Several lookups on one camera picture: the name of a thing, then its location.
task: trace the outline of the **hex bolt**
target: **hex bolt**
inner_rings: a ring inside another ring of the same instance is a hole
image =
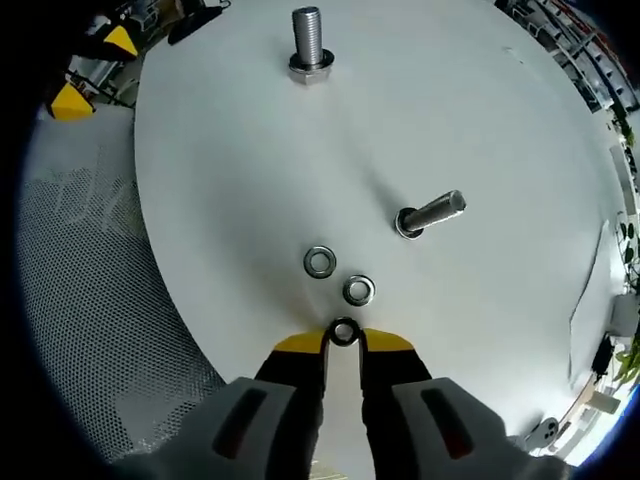
[[[291,14],[296,50],[303,65],[322,62],[322,20],[318,7],[302,7]]]
[[[457,217],[465,208],[467,202],[462,192],[452,190],[418,210],[403,208],[396,215],[395,227],[404,238],[413,240],[422,235],[426,227]]]
[[[313,85],[329,77],[334,56],[322,48],[322,20],[318,7],[303,7],[291,14],[296,53],[289,59],[291,78]]]

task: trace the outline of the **bolt head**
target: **bolt head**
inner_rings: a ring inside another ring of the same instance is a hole
[[[290,68],[289,78],[291,78],[291,80],[301,85],[311,86],[317,83],[324,82],[327,78],[329,78],[330,73],[331,73],[331,67],[319,68],[317,70],[310,70],[310,71],[304,71],[304,72]]]

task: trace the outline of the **yellow object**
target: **yellow object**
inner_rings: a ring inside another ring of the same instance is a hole
[[[278,352],[320,353],[324,330],[291,335],[278,343],[273,350]]]
[[[95,112],[93,105],[70,83],[65,83],[51,102],[49,111],[56,120],[79,120]]]
[[[413,350],[413,345],[393,333],[381,332],[372,328],[363,329],[370,352],[399,352]]]
[[[105,37],[104,41],[120,47],[135,57],[138,56],[138,50],[136,50],[136,47],[133,45],[131,37],[124,27],[121,27],[120,25],[114,28],[111,33]]]

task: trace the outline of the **metal mesh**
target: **metal mesh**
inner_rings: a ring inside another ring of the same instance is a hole
[[[148,452],[224,384],[180,319],[142,221],[133,115],[38,122],[17,253],[33,341],[78,426],[109,462]]]

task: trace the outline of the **cable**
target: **cable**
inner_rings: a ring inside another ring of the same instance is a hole
[[[91,86],[92,88],[96,89],[98,91],[98,93],[100,93],[101,95],[104,95],[105,97],[107,97],[109,100],[111,100],[112,102],[114,102],[116,105],[120,105],[121,107],[127,107],[127,108],[133,108],[131,105],[128,105],[126,103],[124,103],[122,100],[120,100],[119,98],[114,97],[113,95],[111,95],[110,93],[107,93],[103,88],[99,87],[98,85],[96,85],[95,83],[93,83],[91,80],[89,80],[87,77],[84,77],[82,75],[80,75],[79,73],[76,72],[72,72],[69,69],[65,70],[65,73],[67,73],[68,75],[71,75],[72,77],[85,82],[86,84],[88,84],[89,86]]]

